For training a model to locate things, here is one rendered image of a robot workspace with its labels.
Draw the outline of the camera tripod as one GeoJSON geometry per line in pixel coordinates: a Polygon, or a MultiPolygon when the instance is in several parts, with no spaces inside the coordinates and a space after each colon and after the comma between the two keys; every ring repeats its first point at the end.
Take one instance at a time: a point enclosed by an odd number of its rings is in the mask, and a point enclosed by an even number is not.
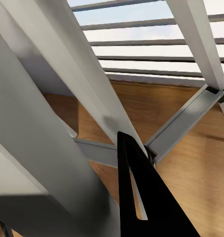
{"type": "Polygon", "coordinates": [[[224,113],[224,72],[204,1],[165,1],[206,84],[142,144],[68,1],[0,0],[114,143],[71,137],[0,34],[0,221],[23,237],[121,237],[120,208],[88,161],[118,168],[120,131],[154,166],[216,102],[224,113]]]}

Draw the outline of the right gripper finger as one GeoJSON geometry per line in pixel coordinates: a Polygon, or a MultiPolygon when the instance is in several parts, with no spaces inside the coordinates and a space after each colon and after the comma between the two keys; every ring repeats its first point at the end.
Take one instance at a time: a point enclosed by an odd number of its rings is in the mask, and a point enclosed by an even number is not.
{"type": "Polygon", "coordinates": [[[121,237],[200,237],[137,141],[117,133],[121,237]],[[148,220],[137,218],[130,172],[148,220]]]}

